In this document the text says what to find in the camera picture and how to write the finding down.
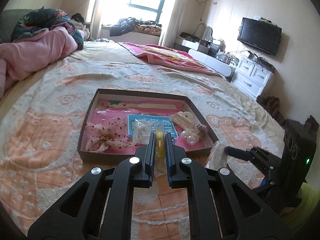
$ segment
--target drawer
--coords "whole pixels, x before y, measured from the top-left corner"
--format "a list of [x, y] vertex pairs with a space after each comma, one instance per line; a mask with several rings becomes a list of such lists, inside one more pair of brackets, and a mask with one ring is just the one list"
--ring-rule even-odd
[[256, 82], [265, 86], [267, 84], [269, 78], [270, 78], [270, 73], [268, 73], [266, 70], [264, 70], [262, 68], [254, 66], [254, 69], [251, 74], [252, 80], [255, 80]]
[[236, 86], [240, 86], [245, 90], [247, 90], [254, 97], [261, 95], [264, 89], [264, 86], [247, 78], [245, 75], [243, 75], [241, 72], [238, 72], [238, 71], [235, 73], [235, 76], [233, 76], [232, 82]]
[[248, 76], [250, 76], [253, 68], [254, 68], [254, 64], [252, 64], [250, 61], [247, 61], [247, 60], [241, 60], [237, 66], [238, 70], [247, 74]]

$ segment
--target black speaker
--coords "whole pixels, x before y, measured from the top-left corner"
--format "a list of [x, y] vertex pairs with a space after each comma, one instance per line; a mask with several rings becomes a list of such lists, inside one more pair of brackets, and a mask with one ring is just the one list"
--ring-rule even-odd
[[286, 198], [297, 194], [316, 152], [319, 124], [310, 116], [306, 123], [285, 121], [284, 150], [280, 164], [280, 181]]

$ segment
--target electrical cable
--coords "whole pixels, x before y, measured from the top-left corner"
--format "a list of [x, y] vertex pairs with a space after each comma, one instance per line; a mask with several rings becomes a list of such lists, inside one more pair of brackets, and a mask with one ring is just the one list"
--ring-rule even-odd
[[249, 49], [247, 46], [245, 46], [249, 51], [252, 51], [254, 53], [259, 53], [260, 51], [254, 51], [253, 49]]
[[209, 0], [196, 0], [197, 2], [204, 2], [204, 1], [209, 1]]
[[207, 4], [207, 3], [205, 3], [204, 6], [203, 6], [202, 13], [201, 13], [201, 17], [200, 17], [200, 22], [202, 22], [202, 15], [203, 15], [204, 8], [205, 8], [205, 5], [206, 5], [206, 4]]
[[244, 50], [235, 50], [235, 51], [229, 51], [228, 53], [241, 53], [241, 52], [244, 52], [244, 51], [247, 51], [246, 49], [244, 49]]
[[78, 9], [81, 5], [83, 5], [87, 0], [84, 0], [84, 2], [80, 5], [78, 5], [77, 7], [75, 7], [73, 10], [69, 11], [69, 13], [73, 12], [74, 10]]
[[200, 25], [204, 25], [205, 27], [207, 27], [207, 25], [206, 25], [205, 23], [200, 23], [200, 24], [198, 25], [198, 27], [196, 28], [195, 32], [193, 33], [193, 35], [195, 35], [195, 33], [197, 32], [197, 30], [198, 30], [198, 28], [199, 28]]

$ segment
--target drawer handle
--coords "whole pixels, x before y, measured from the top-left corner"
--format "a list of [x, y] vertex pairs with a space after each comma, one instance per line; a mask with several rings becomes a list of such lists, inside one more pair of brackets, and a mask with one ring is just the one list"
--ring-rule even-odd
[[249, 87], [252, 87], [252, 85], [251, 85], [250, 83], [246, 82], [245, 80], [243, 80], [243, 82], [244, 82], [246, 85], [248, 85]]

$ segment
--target clutter on desk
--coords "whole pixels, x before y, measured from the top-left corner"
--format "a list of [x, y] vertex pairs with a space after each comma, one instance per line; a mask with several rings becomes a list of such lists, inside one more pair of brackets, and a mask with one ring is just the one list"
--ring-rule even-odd
[[273, 65], [271, 65], [266, 59], [264, 59], [263, 57], [256, 57], [253, 59], [254, 62], [264, 66], [266, 69], [270, 70], [272, 73], [275, 72], [275, 67]]
[[223, 40], [213, 39], [209, 45], [208, 55], [215, 57], [219, 50], [223, 50], [223, 44], [224, 44]]
[[206, 41], [206, 40], [201, 39], [199, 42], [199, 45], [202, 45], [202, 46], [205, 46], [208, 48], [210, 45], [210, 41]]
[[230, 52], [219, 50], [215, 58], [229, 65], [236, 57]]
[[232, 67], [236, 68], [238, 66], [238, 64], [239, 64], [239, 61], [240, 60], [238, 58], [234, 57], [232, 62], [231, 62]]
[[187, 41], [191, 41], [191, 42], [199, 42], [200, 41], [200, 38], [198, 38], [198, 37], [196, 37], [194, 35], [185, 33], [185, 32], [182, 32], [179, 37], [183, 38], [183, 39], [185, 39]]

